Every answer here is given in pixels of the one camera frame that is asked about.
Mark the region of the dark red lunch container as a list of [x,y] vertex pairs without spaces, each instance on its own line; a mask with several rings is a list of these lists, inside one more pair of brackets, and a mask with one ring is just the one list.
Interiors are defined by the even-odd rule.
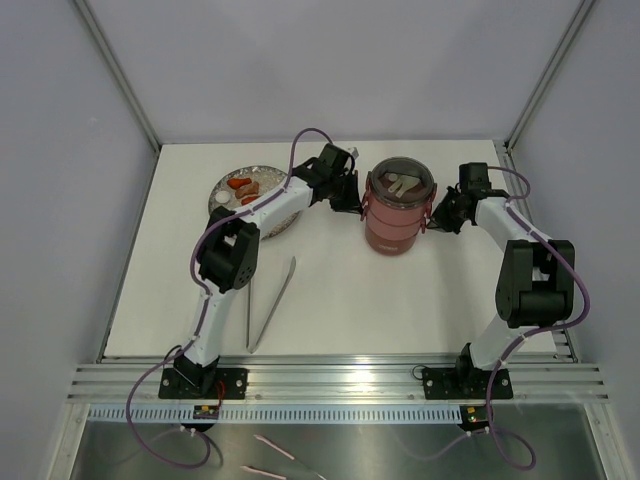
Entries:
[[368,245],[375,252],[386,256],[399,256],[406,253],[413,247],[418,238],[418,235],[413,235],[402,240],[389,240],[377,235],[369,227],[366,227],[364,232]]

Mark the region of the grey glass pot lid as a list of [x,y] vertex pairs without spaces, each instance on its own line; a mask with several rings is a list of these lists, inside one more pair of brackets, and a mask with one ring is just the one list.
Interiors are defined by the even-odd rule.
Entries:
[[437,184],[429,168],[410,157],[387,158],[369,172],[367,185],[374,198],[398,208],[420,207],[433,200]]

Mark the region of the orange fried chicken piece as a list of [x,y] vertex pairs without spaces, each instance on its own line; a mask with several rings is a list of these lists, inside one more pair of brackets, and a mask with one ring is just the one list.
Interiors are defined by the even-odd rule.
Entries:
[[251,183],[252,180],[250,178],[231,178],[227,181],[227,185],[234,190],[238,190]]

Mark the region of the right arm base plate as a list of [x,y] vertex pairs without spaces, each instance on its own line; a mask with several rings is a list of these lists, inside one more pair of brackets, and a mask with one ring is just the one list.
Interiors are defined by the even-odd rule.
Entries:
[[426,400],[485,400],[488,387],[491,387],[492,400],[512,399],[509,371],[499,370],[489,384],[491,374],[491,371],[476,368],[461,374],[455,368],[423,367],[419,379]]

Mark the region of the metal tongs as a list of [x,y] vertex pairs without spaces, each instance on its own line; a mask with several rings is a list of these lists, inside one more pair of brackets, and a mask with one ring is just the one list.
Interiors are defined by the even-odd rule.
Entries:
[[253,281],[252,280],[249,281],[247,285],[247,303],[246,303],[246,320],[245,320],[245,347],[249,354],[254,354],[259,348],[266,334],[266,330],[270,326],[270,323],[272,322],[275,316],[275,313],[284,297],[284,294],[295,274],[296,266],[297,266],[296,257],[292,257],[284,282],[280,290],[278,291],[278,294],[275,300],[273,301],[273,304],[268,312],[268,315],[264,320],[262,327],[260,329],[260,332],[255,340],[253,340],[251,336],[252,308],[253,308]]

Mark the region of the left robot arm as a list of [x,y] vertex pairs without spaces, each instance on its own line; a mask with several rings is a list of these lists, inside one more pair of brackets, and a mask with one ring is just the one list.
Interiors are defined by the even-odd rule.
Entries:
[[358,173],[326,175],[297,167],[294,175],[258,200],[237,210],[216,208],[190,260],[191,276],[201,287],[201,313],[182,360],[174,361],[181,386],[195,398],[216,385],[222,333],[231,303],[257,270],[261,239],[290,216],[327,200],[336,212],[360,214]]

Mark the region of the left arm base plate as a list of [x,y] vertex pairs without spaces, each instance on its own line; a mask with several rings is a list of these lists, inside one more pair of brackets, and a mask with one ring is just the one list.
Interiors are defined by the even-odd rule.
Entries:
[[204,387],[189,383],[173,368],[164,369],[158,397],[164,400],[243,400],[246,396],[248,370],[244,368],[217,368],[205,377]]

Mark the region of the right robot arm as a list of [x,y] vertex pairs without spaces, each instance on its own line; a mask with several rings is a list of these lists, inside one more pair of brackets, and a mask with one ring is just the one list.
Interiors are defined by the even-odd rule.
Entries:
[[503,252],[495,289],[496,316],[465,345],[453,369],[442,374],[445,388],[476,396],[499,384],[506,363],[534,335],[568,319],[574,305],[575,249],[553,240],[513,207],[502,190],[447,189],[429,230],[460,233],[465,222],[483,229]]

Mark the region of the pink lunch container with handle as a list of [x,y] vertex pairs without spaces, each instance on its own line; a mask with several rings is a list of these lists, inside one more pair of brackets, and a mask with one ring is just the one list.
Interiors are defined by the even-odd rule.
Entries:
[[374,216],[387,224],[409,225],[420,222],[431,214],[432,201],[428,199],[417,206],[400,208],[383,202],[372,192],[366,192],[362,198],[362,207],[365,217]]

